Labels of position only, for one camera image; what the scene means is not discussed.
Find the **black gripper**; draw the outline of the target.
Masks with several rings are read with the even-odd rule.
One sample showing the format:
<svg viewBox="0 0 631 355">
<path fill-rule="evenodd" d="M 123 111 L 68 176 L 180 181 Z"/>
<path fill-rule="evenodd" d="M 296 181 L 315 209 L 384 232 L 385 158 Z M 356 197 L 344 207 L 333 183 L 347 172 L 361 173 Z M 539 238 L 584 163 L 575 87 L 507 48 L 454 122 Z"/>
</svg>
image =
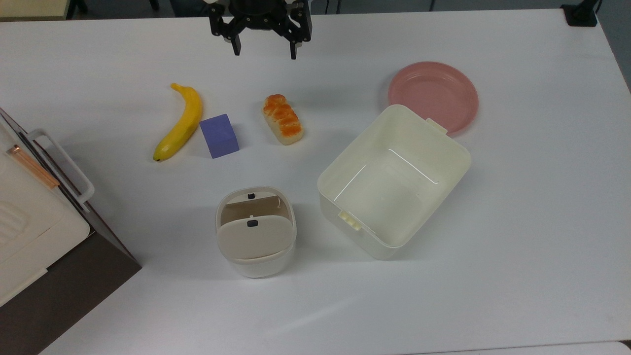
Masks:
<svg viewBox="0 0 631 355">
<path fill-rule="evenodd" d="M 217 0 L 208 3 L 211 33 L 230 40 L 235 56 L 241 54 L 239 34 L 245 30 L 270 30 L 290 42 L 290 56 L 297 59 L 298 42 L 313 34 L 308 0 Z"/>
</svg>

